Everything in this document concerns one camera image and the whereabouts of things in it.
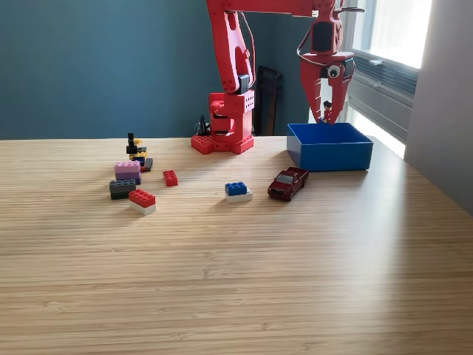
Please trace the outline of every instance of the car windshield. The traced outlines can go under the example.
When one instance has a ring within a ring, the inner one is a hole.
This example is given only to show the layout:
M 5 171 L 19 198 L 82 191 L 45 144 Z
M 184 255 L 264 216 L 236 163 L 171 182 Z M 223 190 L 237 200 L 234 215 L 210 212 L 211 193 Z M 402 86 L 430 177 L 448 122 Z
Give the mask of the car windshield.
M 292 176 L 287 176 L 287 175 L 280 175 L 276 178 L 276 181 L 278 183 L 287 183 L 289 185 L 292 185 L 293 177 Z

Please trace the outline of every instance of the wire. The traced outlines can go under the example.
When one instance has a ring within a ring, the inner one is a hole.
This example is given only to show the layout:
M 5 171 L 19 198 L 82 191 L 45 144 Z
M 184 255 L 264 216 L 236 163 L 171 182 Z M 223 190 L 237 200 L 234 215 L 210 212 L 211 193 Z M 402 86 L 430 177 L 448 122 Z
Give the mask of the wire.
M 296 51 L 297 56 L 300 57 L 300 59 L 302 59 L 302 60 L 304 60 L 304 61 L 308 61 L 308 62 L 311 63 L 311 64 L 315 64 L 315 65 L 319 65 L 319 66 L 321 66 L 321 67 L 325 67 L 326 64 L 318 63 L 318 62 L 316 62 L 316 61 L 311 61 L 310 59 L 307 59 L 307 58 L 305 58 L 303 55 L 301 55 L 301 49 L 303 48 L 305 42 L 307 42 L 307 40 L 308 40 L 308 38 L 309 38 L 309 36 L 310 36 L 310 30 L 312 30 L 312 28 L 310 28 L 310 29 L 307 31 L 307 33 L 306 33 L 305 36 L 304 36 L 304 39 L 302 39 L 301 44 L 297 47 L 297 51 Z
M 241 12 L 241 11 L 239 11 L 238 14 L 240 14 L 240 15 L 243 17 L 243 21 L 244 21 L 245 24 L 246 24 L 246 28 L 248 28 L 248 32 L 250 33 L 251 57 L 253 57 L 253 58 L 252 58 L 253 65 L 251 66 L 251 72 L 253 73 L 253 81 L 251 82 L 251 84 L 250 84 L 249 86 L 252 87 L 253 84 L 254 84 L 255 81 L 256 81 L 256 71 L 255 71 L 255 67 L 256 67 L 256 56 L 255 56 L 255 50 L 254 50 L 253 33 L 251 32 L 251 28 L 250 28 L 250 25 L 248 24 L 248 21 L 246 21 L 245 14 L 244 14 L 243 12 Z

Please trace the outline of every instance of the white wall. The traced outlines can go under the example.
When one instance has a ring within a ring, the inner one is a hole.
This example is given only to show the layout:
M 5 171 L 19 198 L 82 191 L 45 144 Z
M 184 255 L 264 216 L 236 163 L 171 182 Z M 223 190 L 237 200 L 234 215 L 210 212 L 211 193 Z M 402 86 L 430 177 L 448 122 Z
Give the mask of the white wall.
M 473 1 L 430 18 L 405 160 L 473 214 Z

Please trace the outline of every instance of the cable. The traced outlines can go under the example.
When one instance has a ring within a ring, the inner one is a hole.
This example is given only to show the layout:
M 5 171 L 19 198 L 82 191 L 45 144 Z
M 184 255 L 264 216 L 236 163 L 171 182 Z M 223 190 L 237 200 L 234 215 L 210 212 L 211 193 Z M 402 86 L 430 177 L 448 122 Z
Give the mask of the cable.
M 240 14 L 240 15 L 243 17 L 243 21 L 244 21 L 245 24 L 246 24 L 246 28 L 248 28 L 248 32 L 250 33 L 251 57 L 253 57 L 253 58 L 252 58 L 253 65 L 251 66 L 251 71 L 253 72 L 253 81 L 251 82 L 251 84 L 250 84 L 249 86 L 252 87 L 253 84 L 254 84 L 255 81 L 256 81 L 256 71 L 255 71 L 255 67 L 256 67 L 256 56 L 255 56 L 255 50 L 254 50 L 253 33 L 251 32 L 251 28 L 250 28 L 250 25 L 248 24 L 248 21 L 246 21 L 245 14 L 244 14 L 243 12 L 241 12 L 241 11 L 239 11 L 238 14 Z

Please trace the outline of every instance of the red robotic arm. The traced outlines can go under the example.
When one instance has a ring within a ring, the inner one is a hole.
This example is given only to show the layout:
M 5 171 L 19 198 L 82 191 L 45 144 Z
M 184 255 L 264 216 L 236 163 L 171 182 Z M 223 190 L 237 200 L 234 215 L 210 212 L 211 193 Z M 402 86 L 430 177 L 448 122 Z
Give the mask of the red robotic arm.
M 301 59 L 301 80 L 310 109 L 320 121 L 321 79 L 327 78 L 333 88 L 333 104 L 328 122 L 334 124 L 343 109 L 344 97 L 354 70 L 353 53 L 338 53 L 343 39 L 341 11 L 335 9 L 336 0 L 206 0 L 210 15 L 214 49 L 222 87 L 225 93 L 209 95 L 211 136 L 192 138 L 192 146 L 202 153 L 232 151 L 242 153 L 253 146 L 251 136 L 255 81 L 253 36 L 251 50 L 246 48 L 238 14 L 243 11 L 258 13 L 287 13 L 292 16 L 317 18 L 304 37 L 297 54 Z M 310 52 L 300 50 L 310 38 Z

